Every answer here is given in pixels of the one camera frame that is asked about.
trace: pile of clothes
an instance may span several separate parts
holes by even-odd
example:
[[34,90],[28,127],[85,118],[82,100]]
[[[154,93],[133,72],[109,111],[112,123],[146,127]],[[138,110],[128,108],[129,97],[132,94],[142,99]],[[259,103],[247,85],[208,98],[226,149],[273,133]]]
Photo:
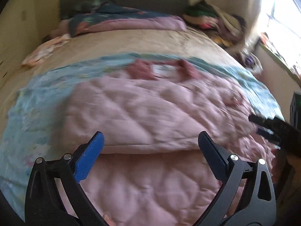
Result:
[[244,40],[246,21],[240,16],[223,12],[205,0],[189,6],[183,17],[189,25],[204,32],[223,49]]

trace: tag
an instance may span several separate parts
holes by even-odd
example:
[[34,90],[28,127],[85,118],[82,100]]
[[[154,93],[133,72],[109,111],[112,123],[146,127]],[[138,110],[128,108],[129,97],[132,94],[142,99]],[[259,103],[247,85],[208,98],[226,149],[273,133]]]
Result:
[[175,74],[176,67],[172,65],[166,65],[166,64],[153,64],[153,73],[154,76],[165,78],[165,77],[171,77]]

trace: screw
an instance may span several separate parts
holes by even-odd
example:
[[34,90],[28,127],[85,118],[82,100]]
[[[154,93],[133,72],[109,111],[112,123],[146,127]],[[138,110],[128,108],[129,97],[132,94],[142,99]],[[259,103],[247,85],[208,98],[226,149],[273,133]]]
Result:
[[265,164],[265,160],[264,160],[264,159],[259,159],[258,162],[259,162],[261,165],[264,165],[264,164]]
[[238,160],[238,156],[237,155],[230,155],[230,158],[233,160],[233,161],[237,161]]
[[64,155],[64,160],[66,160],[66,161],[70,160],[71,156],[72,156],[71,154],[65,154]]
[[43,158],[41,158],[41,157],[39,157],[39,158],[36,159],[36,163],[37,164],[40,164],[42,161],[43,161]]

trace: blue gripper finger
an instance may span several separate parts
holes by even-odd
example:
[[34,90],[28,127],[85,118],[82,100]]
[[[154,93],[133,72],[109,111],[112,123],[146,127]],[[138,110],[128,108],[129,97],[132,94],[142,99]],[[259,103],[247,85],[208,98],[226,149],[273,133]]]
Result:
[[88,147],[75,163],[74,178],[77,182],[87,178],[93,164],[104,146],[104,135],[96,132],[88,142]]

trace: folded blanket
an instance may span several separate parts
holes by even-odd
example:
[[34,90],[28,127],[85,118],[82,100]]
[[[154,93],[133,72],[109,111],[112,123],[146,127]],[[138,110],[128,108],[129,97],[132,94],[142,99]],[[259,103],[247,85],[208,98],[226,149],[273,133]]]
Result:
[[65,45],[70,39],[69,34],[64,34],[59,37],[55,37],[42,45],[38,46],[31,54],[29,54],[22,62],[22,66],[35,67],[42,64],[48,59],[52,52],[57,50],[59,47]]
[[[243,160],[263,158],[271,167],[274,157],[248,121],[253,110],[237,82],[184,60],[168,63],[180,74],[137,79],[145,77],[144,66],[154,74],[157,64],[140,60],[77,84],[65,111],[60,145],[67,152],[104,133],[103,154],[81,185],[116,225],[192,225],[199,218],[221,185],[198,148],[201,131]],[[228,214],[242,190],[243,183]],[[64,196],[63,202],[74,215]]]
[[92,4],[80,4],[74,16],[62,20],[51,37],[120,29],[186,31],[186,25],[178,16],[117,6],[110,0],[93,0]]

